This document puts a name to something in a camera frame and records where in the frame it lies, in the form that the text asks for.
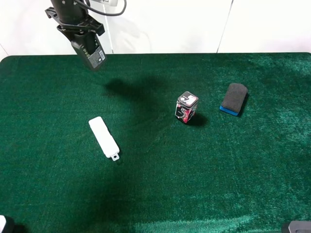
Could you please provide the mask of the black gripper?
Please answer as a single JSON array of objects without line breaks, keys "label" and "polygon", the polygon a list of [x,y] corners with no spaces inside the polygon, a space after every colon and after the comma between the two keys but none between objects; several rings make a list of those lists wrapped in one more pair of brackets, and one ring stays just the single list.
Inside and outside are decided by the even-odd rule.
[{"label": "black gripper", "polygon": [[69,41],[75,34],[93,32],[102,35],[105,32],[104,25],[88,14],[86,9],[79,6],[49,7],[45,10],[48,18],[53,18],[57,23],[57,30]]}]

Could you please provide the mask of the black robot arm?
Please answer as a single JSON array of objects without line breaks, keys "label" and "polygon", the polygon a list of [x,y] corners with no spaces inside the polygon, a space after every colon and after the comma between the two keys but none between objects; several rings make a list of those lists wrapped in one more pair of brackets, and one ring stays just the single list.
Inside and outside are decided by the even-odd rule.
[{"label": "black robot arm", "polygon": [[104,25],[89,15],[82,0],[53,0],[52,7],[45,10],[48,18],[54,19],[57,29],[69,41],[88,32],[102,35]]}]

